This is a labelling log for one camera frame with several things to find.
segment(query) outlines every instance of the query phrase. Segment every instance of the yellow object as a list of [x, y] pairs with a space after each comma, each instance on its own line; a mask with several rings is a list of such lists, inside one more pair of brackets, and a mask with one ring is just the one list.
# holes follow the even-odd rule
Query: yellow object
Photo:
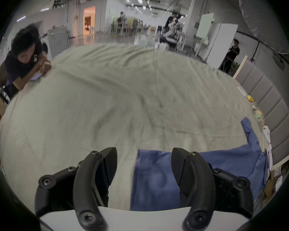
[[250, 101], [251, 103], [254, 103], [254, 102], [255, 102], [254, 99], [253, 99], [250, 95], [247, 95], [247, 99], [248, 99], [248, 101]]

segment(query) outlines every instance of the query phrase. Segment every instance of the gray padded wall panel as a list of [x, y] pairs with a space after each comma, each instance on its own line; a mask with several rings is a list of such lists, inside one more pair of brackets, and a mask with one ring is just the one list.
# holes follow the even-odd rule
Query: gray padded wall panel
[[255, 65], [253, 65], [250, 61], [245, 61], [243, 67], [235, 78], [240, 83], [240, 85], [243, 85], [244, 81], [247, 79], [254, 67]]
[[274, 109], [265, 117], [265, 124], [269, 127], [270, 131], [273, 132], [288, 114], [288, 107], [285, 101], [281, 99]]
[[260, 103], [272, 87], [272, 82], [264, 75], [254, 88], [254, 90], [252, 90], [250, 95], [257, 103]]
[[251, 93], [256, 87], [263, 76], [263, 73], [259, 71], [258, 68], [254, 67], [253, 70], [248, 75], [247, 79], [244, 81], [242, 87], [247, 93]]
[[258, 103], [259, 108], [262, 110], [264, 117], [278, 104], [281, 96], [275, 86], [266, 94], [266, 96]]
[[289, 109], [279, 91], [255, 65], [245, 61], [235, 78], [261, 108], [271, 134], [273, 164], [289, 155]]
[[287, 138], [289, 138], [289, 114], [287, 115], [285, 120], [283, 120], [281, 124], [279, 124], [278, 127], [274, 129], [273, 132], [270, 133], [270, 137], [271, 137], [272, 150], [277, 148]]
[[273, 165], [277, 164], [289, 155], [289, 137], [272, 151]]

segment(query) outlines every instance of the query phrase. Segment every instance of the forearm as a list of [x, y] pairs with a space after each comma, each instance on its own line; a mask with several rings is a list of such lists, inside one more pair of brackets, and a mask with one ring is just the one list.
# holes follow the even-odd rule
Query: forearm
[[38, 61], [33, 68], [27, 73], [27, 75], [19, 80], [14, 82], [15, 87], [18, 90], [22, 90], [24, 86], [28, 83], [28, 81], [39, 71], [40, 67], [42, 66], [41, 61]]

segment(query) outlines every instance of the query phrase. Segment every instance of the table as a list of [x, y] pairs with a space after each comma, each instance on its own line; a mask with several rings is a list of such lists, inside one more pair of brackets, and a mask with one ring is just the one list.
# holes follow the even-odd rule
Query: table
[[155, 48], [92, 44], [65, 50], [28, 83], [0, 122], [0, 160], [19, 199], [34, 211], [38, 179], [115, 146], [109, 207], [128, 210], [138, 149], [226, 150], [246, 144], [249, 118], [234, 79], [189, 57]]

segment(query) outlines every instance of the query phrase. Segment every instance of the whiteboard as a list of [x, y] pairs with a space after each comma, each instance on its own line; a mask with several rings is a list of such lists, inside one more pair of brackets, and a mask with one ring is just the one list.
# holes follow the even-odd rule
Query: whiteboard
[[238, 25], [236, 24], [226, 24], [222, 23], [217, 37], [213, 44], [212, 50], [209, 53], [207, 64], [212, 68], [219, 68], [225, 58], [235, 33], [237, 31]]
[[200, 20], [200, 24], [197, 30], [197, 37], [202, 38], [203, 40], [206, 39], [206, 36], [209, 32], [212, 19], [213, 19], [214, 13], [208, 13], [208, 14], [203, 14]]
[[210, 26], [210, 30], [208, 32], [209, 44], [207, 47], [202, 46], [198, 54], [198, 56], [200, 56], [201, 59], [204, 61], [207, 61], [208, 59], [209, 53], [214, 45], [220, 26], [221, 26], [221, 23], [217, 23], [217, 24], [212, 23]]

